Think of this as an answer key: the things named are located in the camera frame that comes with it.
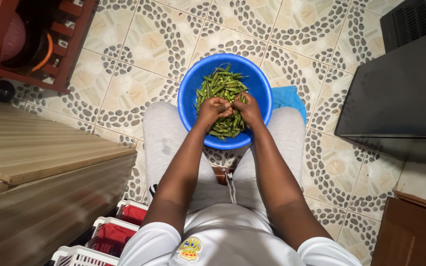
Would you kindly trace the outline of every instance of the blue plastic basin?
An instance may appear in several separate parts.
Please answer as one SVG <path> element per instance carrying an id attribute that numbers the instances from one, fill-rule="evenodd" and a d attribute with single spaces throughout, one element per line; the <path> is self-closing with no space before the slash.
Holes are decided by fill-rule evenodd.
<path id="1" fill-rule="evenodd" d="M 204 80 L 203 76 L 208 76 L 216 67 L 224 63 L 231 64 L 230 71 L 241 72 L 243 76 L 249 76 L 241 79 L 241 82 L 249 88 L 248 92 L 256 98 L 264 124 L 269 123 L 272 114 L 272 93 L 264 73 L 254 63 L 242 56 L 222 53 L 198 61 L 182 79 L 178 90 L 177 105 L 186 130 L 190 131 L 196 121 L 196 110 L 193 106 L 196 99 L 195 90 L 200 88 Z M 235 138 L 226 138 L 226 141 L 207 135 L 204 144 L 215 149 L 230 150 L 247 145 L 251 143 L 251 140 L 251 130 L 245 130 Z"/>

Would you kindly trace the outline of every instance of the embroidered logo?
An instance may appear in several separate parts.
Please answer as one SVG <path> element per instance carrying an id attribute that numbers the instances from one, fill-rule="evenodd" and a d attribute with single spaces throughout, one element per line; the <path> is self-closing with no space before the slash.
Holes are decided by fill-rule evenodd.
<path id="1" fill-rule="evenodd" d="M 192 262 L 198 259 L 198 252 L 202 250 L 202 245 L 198 238 L 189 237 L 182 242 L 177 249 L 178 257 L 186 261 Z"/>

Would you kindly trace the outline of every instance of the drawstring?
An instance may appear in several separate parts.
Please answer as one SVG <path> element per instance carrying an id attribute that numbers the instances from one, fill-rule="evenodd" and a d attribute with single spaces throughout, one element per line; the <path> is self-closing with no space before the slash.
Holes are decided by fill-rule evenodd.
<path id="1" fill-rule="evenodd" d="M 238 204 L 236 202 L 236 188 L 234 187 L 234 183 L 233 183 L 233 175 L 231 173 L 227 173 L 224 168 L 223 170 L 224 170 L 224 175 L 226 176 L 226 181 L 228 182 L 228 188 L 230 189 L 231 203 Z"/>

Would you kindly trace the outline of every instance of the grey sweatpants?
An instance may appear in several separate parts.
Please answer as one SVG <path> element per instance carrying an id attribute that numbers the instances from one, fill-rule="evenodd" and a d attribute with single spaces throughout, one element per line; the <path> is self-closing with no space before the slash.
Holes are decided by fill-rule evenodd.
<path id="1" fill-rule="evenodd" d="M 301 184 L 303 140 L 305 126 L 300 113 L 290 107 L 272 112 L 267 125 L 283 159 Z M 155 102 L 146 110 L 143 120 L 148 205 L 155 189 L 174 155 L 182 145 L 187 130 L 180 120 L 176 106 Z M 246 151 L 233 174 L 236 202 L 257 213 L 265 214 L 266 208 L 257 188 L 254 145 Z M 188 213 L 193 213 L 217 203 L 232 203 L 229 188 L 218 184 L 213 169 L 202 154 L 198 170 L 198 182 L 190 202 Z"/>

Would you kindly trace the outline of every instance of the blue plastic bag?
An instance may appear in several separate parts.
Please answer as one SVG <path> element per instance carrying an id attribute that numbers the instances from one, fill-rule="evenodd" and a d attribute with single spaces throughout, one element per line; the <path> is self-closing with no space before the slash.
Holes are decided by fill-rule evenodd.
<path id="1" fill-rule="evenodd" d="M 303 117 L 303 123 L 307 123 L 307 109 L 297 94 L 297 87 L 286 86 L 272 88 L 272 109 L 292 107 L 297 109 Z"/>

